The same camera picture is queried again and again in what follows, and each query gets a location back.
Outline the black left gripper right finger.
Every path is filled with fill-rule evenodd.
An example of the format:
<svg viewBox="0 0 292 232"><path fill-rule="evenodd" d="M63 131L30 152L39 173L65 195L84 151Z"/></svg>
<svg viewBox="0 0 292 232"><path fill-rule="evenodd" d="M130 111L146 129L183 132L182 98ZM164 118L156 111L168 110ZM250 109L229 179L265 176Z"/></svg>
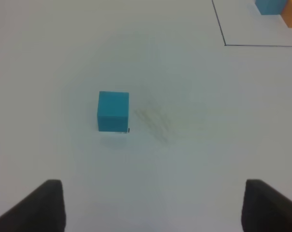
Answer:
<svg viewBox="0 0 292 232"><path fill-rule="evenodd" d="M241 225L244 232L292 232L292 201L266 182L248 179Z"/></svg>

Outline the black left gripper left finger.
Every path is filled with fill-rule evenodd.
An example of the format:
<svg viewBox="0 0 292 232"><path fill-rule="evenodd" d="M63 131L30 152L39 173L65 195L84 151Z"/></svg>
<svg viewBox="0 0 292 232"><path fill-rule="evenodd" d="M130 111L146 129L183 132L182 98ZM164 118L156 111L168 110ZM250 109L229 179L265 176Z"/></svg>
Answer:
<svg viewBox="0 0 292 232"><path fill-rule="evenodd" d="M66 210L63 185L50 179L0 216L0 232L63 232Z"/></svg>

